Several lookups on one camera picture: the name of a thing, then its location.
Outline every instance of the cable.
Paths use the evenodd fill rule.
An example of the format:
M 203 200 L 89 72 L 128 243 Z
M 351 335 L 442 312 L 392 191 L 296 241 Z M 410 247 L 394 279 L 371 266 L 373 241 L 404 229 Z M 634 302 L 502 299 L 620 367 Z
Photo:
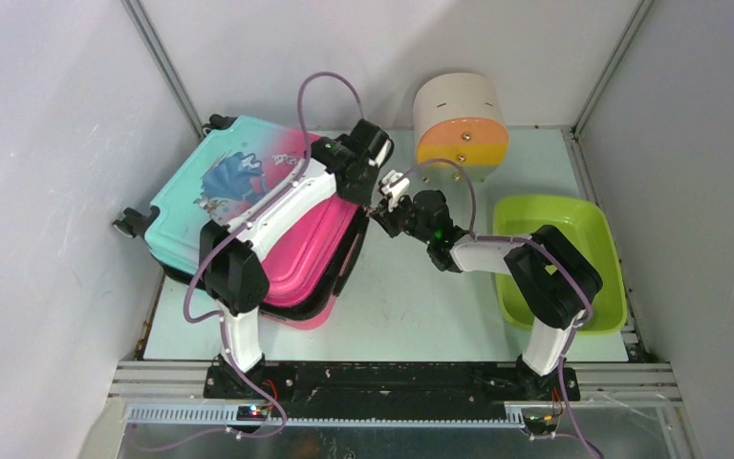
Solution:
M 521 236 L 504 236 L 504 235 L 475 235 L 474 234 L 474 221 L 477 215 L 477 196 L 474 192 L 474 185 L 471 183 L 470 177 L 468 177 L 468 174 L 465 173 L 462 167 L 460 167 L 459 164 L 454 163 L 453 161 L 447 160 L 446 158 L 435 158 L 432 160 L 427 160 L 424 162 L 421 162 L 419 164 L 415 164 L 412 168 L 407 170 L 403 173 L 403 175 L 400 176 L 397 180 L 395 180 L 391 186 L 394 186 L 410 174 L 417 170 L 418 168 L 432 163 L 445 163 L 450 164 L 453 167 L 455 167 L 458 171 L 460 171 L 461 174 L 465 177 L 465 181 L 468 183 L 468 190 L 471 193 L 471 220 L 468 224 L 468 233 L 471 235 L 472 239 L 475 241 L 501 241 L 501 242 L 508 242 L 508 243 L 521 243 L 521 244 L 527 244 L 536 251 L 538 251 L 542 256 L 544 256 L 554 267 L 557 271 L 559 271 L 564 277 L 565 280 L 567 280 L 567 283 L 570 284 L 570 287 L 575 292 L 576 295 L 578 295 L 578 298 L 581 300 L 581 303 L 584 305 L 584 310 L 586 312 L 585 315 L 583 315 L 581 318 L 576 319 L 571 327 L 570 334 L 567 338 L 567 342 L 564 345 L 564 348 L 561 351 L 561 356 L 558 361 L 558 379 L 560 382 L 561 387 L 561 395 L 564 399 L 564 404 L 567 407 L 567 413 L 570 415 L 570 419 L 572 420 L 572 425 L 575 428 L 575 434 L 576 436 L 573 436 L 573 438 L 577 438 L 578 441 L 581 442 L 581 444 L 584 446 L 584 448 L 587 449 L 587 451 L 590 453 L 592 457 L 595 458 L 603 458 L 603 454 L 600 453 L 600 449 L 598 449 L 595 445 L 590 443 L 585 437 L 584 434 L 581 432 L 580 427 L 578 426 L 578 422 L 575 419 L 575 415 L 572 412 L 572 408 L 570 406 L 570 397 L 567 395 L 567 386 L 564 384 L 564 363 L 567 361 L 567 351 L 570 349 L 570 346 L 572 345 L 572 341 L 575 339 L 575 332 L 578 329 L 578 327 L 582 326 L 586 322 L 588 322 L 593 317 L 593 305 L 590 302 L 590 300 L 587 298 L 587 296 L 584 294 L 583 289 L 581 289 L 581 286 L 578 285 L 577 282 L 575 282 L 575 279 L 572 278 L 572 275 L 569 271 L 567 271 L 564 266 L 559 263 L 559 261 L 555 258 L 555 256 L 552 255 L 547 249 L 537 244 L 535 241 L 527 238 L 527 237 L 521 237 Z
M 311 76 L 308 76 L 305 79 L 305 81 L 303 81 L 302 84 L 300 85 L 299 92 L 298 92 L 297 98 L 296 98 L 297 116 L 299 118 L 300 128 L 302 129 L 303 139 L 305 140 L 305 152 L 304 152 L 305 153 L 305 155 L 304 155 L 305 158 L 303 159 L 303 161 L 299 161 L 299 164 L 295 168 L 295 170 L 297 172 L 294 175 L 294 177 L 296 179 L 301 178 L 303 176 L 303 174 L 305 174 L 305 171 L 308 169 L 308 165 L 309 165 L 309 163 L 311 162 L 311 159 L 312 159 L 311 158 L 311 134 L 308 132 L 308 127 L 305 124 L 305 116 L 302 113 L 302 98 L 303 98 L 303 95 L 305 94 L 305 89 L 308 86 L 308 84 L 311 81 L 313 81 L 313 80 L 315 80 L 315 79 L 317 79 L 319 77 L 333 77 L 333 78 L 338 79 L 342 83 L 344 83 L 345 86 L 347 86 L 348 89 L 350 89 L 350 91 L 353 93 L 353 96 L 356 98 L 356 105 L 358 105 L 358 113 L 361 115 L 362 118 L 364 118 L 364 110 L 363 110 L 363 108 L 361 106 L 361 98 L 358 96 L 358 92 L 356 91 L 356 88 L 354 88 L 353 85 L 350 83 L 350 81 L 348 81 L 347 79 L 345 79 L 344 76 L 341 76 L 341 75 L 336 74 L 334 72 L 317 72 L 317 73 L 315 73 L 315 74 L 313 74 Z M 255 210 L 251 214 L 251 216 L 249 217 L 248 221 L 249 222 L 253 222 L 253 221 L 257 220 L 257 218 L 260 217 L 260 215 L 262 215 L 262 213 L 266 209 L 270 208 L 275 202 L 277 202 L 280 198 L 282 198 L 289 191 L 290 188 L 291 188 L 290 186 L 282 186 L 274 194 L 274 196 L 272 196 L 268 201 L 266 201 L 266 203 L 264 205 L 262 205 L 261 207 L 259 207 L 257 210 Z M 186 320 L 188 323 L 198 323 L 198 322 L 202 322 L 204 320 L 207 320 L 208 318 L 211 318 L 211 317 L 218 317 L 219 318 L 219 321 L 221 323 L 221 340 L 222 340 L 222 342 L 224 344 L 224 350 L 225 351 L 227 349 L 231 350 L 231 346 L 229 345 L 228 338 L 227 338 L 227 333 L 226 333 L 226 328 L 224 326 L 224 314 L 221 311 L 211 311 L 211 312 L 202 314 L 202 315 L 200 315 L 198 317 L 193 317 L 190 314 L 190 312 L 189 312 L 189 310 L 190 310 L 190 303 L 192 302 L 192 296 L 195 293 L 196 288 L 198 287 L 199 280 L 201 280 L 201 277 L 206 272 L 206 268 L 209 266 L 209 264 L 212 262 L 212 260 L 218 255 L 218 253 L 220 253 L 221 251 L 223 251 L 233 240 L 235 240 L 235 238 L 237 238 L 241 234 L 241 232 L 244 231 L 244 228 L 245 227 L 246 227 L 246 222 L 241 223 L 238 226 L 238 228 L 236 228 L 234 230 L 230 230 L 229 231 L 229 236 L 227 236 L 226 238 L 224 238 L 224 240 L 222 240 L 217 246 L 215 246 L 215 248 L 213 248 L 206 255 L 206 257 L 201 261 L 201 263 L 199 263 L 198 269 L 196 270 L 195 274 L 190 279 L 190 282 L 187 285 L 186 294 L 184 295 L 184 302 L 183 302 L 183 316 L 184 316 L 184 320 Z M 276 387 L 274 387 L 273 384 L 272 384 L 272 387 L 271 388 L 274 390 L 274 397 L 272 397 L 271 395 L 269 395 L 268 393 L 266 393 L 263 389 L 261 389 L 260 387 L 258 387 L 249 378 L 247 378 L 246 373 L 244 373 L 237 366 L 237 364 L 235 363 L 235 361 L 234 361 L 234 359 L 232 357 L 229 357 L 228 359 L 225 359 L 225 360 L 227 360 L 227 362 L 229 363 L 229 365 L 232 367 L 232 370 L 235 371 L 235 373 L 238 375 L 238 377 L 244 383 L 246 383 L 246 385 L 248 385 L 252 390 L 254 390 L 256 393 L 260 394 L 267 401 L 269 401 L 273 407 L 277 408 L 277 411 L 280 412 L 281 421 L 282 421 L 281 424 L 280 424 L 280 426 L 277 429 L 275 429 L 275 430 L 273 430 L 271 432 L 265 433 L 265 434 L 259 434 L 259 433 L 245 433 L 245 432 L 241 432 L 241 431 L 235 430 L 235 429 L 233 429 L 231 427 L 213 427 L 213 428 L 208 428 L 206 430 L 202 430 L 202 431 L 200 431 L 198 433 L 195 433 L 195 434 L 193 434 L 193 435 L 191 435 L 189 437 L 186 437 L 186 438 L 184 438 L 184 439 L 182 439 L 182 440 L 180 440 L 180 441 L 178 441 L 176 443 L 173 443 L 173 444 L 170 444 L 170 445 L 165 445 L 163 447 L 154 447 L 154 448 L 143 447 L 143 446 L 140 446 L 140 445 L 136 444 L 136 442 L 133 440 L 133 438 L 130 439 L 131 444 L 135 448 L 137 448 L 139 450 L 142 450 L 142 451 L 158 452 L 158 451 L 165 451 L 165 450 L 172 449 L 172 448 L 177 448 L 177 447 L 179 447 L 179 446 L 181 446 L 181 445 L 183 445 L 183 444 L 185 444 L 185 443 L 187 443 L 189 441 L 192 441 L 192 440 L 194 440 L 194 439 L 196 439 L 198 437 L 201 437 L 203 435 L 207 435 L 208 433 L 214 433 L 214 432 L 222 432 L 222 431 L 224 431 L 224 432 L 235 432 L 236 435 L 238 436 L 238 438 L 241 438 L 241 437 L 247 437 L 247 438 L 267 438 L 267 437 L 270 437 L 272 435 L 276 435 L 276 434 L 280 433 L 283 430 L 283 428 L 285 428 L 286 424 L 288 423 L 288 414 L 286 413 L 285 408 L 283 408 L 283 406 L 280 403 L 278 403 L 277 400 L 276 400 L 276 395 L 277 395 Z

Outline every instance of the metal frame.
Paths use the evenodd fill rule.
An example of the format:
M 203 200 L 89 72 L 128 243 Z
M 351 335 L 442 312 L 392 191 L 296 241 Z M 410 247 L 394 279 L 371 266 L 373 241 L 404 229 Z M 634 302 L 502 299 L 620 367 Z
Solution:
M 122 0 L 122 5 L 128 11 L 128 15 L 140 33 L 144 46 L 156 62 L 156 66 L 162 73 L 164 82 L 170 88 L 173 97 L 176 98 L 176 102 L 178 102 L 182 113 L 187 118 L 187 122 L 192 126 L 198 138 L 202 139 L 204 137 L 204 129 L 202 128 L 198 111 L 196 111 L 195 105 L 193 105 L 186 88 L 184 88 L 184 83 L 182 83 L 176 67 L 170 60 L 170 56 L 167 55 L 167 50 L 156 33 L 156 28 L 153 27 L 153 22 L 151 22 L 150 17 L 147 15 L 147 11 L 144 9 L 141 0 Z
M 122 0 L 144 45 L 149 50 L 166 84 L 196 135 L 203 136 L 200 118 L 184 84 L 156 33 L 141 0 Z M 604 94 L 615 71 L 629 50 L 655 0 L 640 0 L 615 45 L 612 55 L 589 94 L 572 127 L 562 129 L 571 157 L 576 181 L 584 197 L 597 204 L 583 151 L 578 143 L 594 109 Z M 621 331 L 624 342 L 633 358 L 640 346 L 634 318 L 630 315 Z M 231 406 L 250 404 L 253 401 L 208 401 L 203 398 L 205 374 L 209 362 L 205 361 L 121 361 L 108 395 L 103 416 L 96 423 L 92 436 L 86 442 L 81 457 L 116 456 L 119 441 L 128 422 L 209 424 L 229 421 Z M 668 363 L 575 363 L 581 401 L 573 404 L 577 409 L 621 406 L 629 409 L 654 408 L 658 422 L 663 427 L 666 445 L 671 457 L 701 457 L 691 426 L 682 404 L 671 366 Z M 519 426 L 522 410 L 543 408 L 543 402 L 509 402 L 506 407 L 512 418 L 500 423 L 438 423 L 437 426 Z M 372 426 L 375 423 L 352 423 L 343 420 L 290 420 L 295 426 Z
M 597 103 L 600 101 L 601 96 L 612 81 L 615 70 L 620 66 L 623 56 L 626 55 L 626 52 L 628 52 L 629 48 L 632 46 L 632 42 L 634 42 L 637 32 L 643 25 L 645 18 L 648 17 L 648 14 L 651 12 L 651 8 L 654 4 L 655 0 L 640 0 L 639 3 L 637 3 L 634 12 L 632 12 L 632 17 L 629 18 L 629 23 L 626 25 L 626 29 L 623 30 L 623 33 L 617 40 L 617 44 L 615 45 L 615 49 L 612 51 L 612 55 L 609 56 L 609 60 L 603 67 L 603 72 L 601 72 L 598 77 L 593 90 L 590 92 L 586 102 L 584 102 L 584 106 L 581 108 L 581 112 L 578 114 L 578 118 L 575 120 L 572 130 L 573 133 L 583 133 L 584 129 L 587 127 L 587 123 L 590 121 Z
M 512 363 L 498 363 L 512 366 Z M 203 397 L 205 361 L 121 361 L 109 390 L 106 415 L 97 423 L 96 438 L 90 438 L 84 451 L 119 451 L 128 424 L 174 424 L 224 426 L 256 424 L 237 422 L 238 405 L 254 400 L 206 400 Z M 676 379 L 668 363 L 576 363 L 572 365 L 581 391 L 575 409 L 623 407 L 641 416 L 644 408 L 653 408 L 669 456 L 701 457 L 682 404 Z M 346 421 L 339 419 L 289 419 L 296 427 L 462 427 L 519 428 L 527 410 L 547 408 L 548 402 L 506 403 L 507 419 L 496 422 L 392 422 L 382 420 Z M 268 424 L 276 425 L 278 420 Z

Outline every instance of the black mounting plate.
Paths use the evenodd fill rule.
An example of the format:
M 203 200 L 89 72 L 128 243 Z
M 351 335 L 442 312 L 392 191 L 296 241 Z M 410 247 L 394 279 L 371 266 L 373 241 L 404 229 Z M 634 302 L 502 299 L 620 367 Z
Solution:
M 207 371 L 212 384 L 205 384 L 205 398 L 260 399 L 221 365 L 216 361 Z M 565 368 L 564 376 L 570 401 L 580 400 L 575 372 Z M 549 401 L 554 388 L 528 394 L 515 366 L 497 362 L 269 361 L 265 380 L 293 418 L 346 420 L 504 419 L 504 402 Z

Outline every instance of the cartoon print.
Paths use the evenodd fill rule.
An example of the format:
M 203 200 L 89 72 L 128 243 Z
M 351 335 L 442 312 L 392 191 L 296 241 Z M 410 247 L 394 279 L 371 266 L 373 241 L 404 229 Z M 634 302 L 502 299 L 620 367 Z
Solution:
M 269 192 L 263 163 L 253 153 L 224 155 L 201 178 L 202 203 L 216 200 L 255 204 Z

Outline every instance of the red wire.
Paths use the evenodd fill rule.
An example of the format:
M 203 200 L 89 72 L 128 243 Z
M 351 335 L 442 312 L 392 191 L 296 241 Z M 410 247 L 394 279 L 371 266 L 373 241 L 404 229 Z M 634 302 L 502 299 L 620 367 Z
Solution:
M 274 396 L 274 400 L 278 400 L 279 397 L 277 396 L 277 386 L 274 385 L 274 381 L 272 380 L 265 380 L 263 383 L 268 384 L 269 387 L 271 387 L 271 395 Z
M 552 395 L 558 400 L 558 405 L 561 406 L 561 411 L 558 412 L 555 416 L 561 416 L 564 414 L 564 404 L 561 402 L 561 394 L 558 393 L 558 389 L 555 387 L 552 389 Z

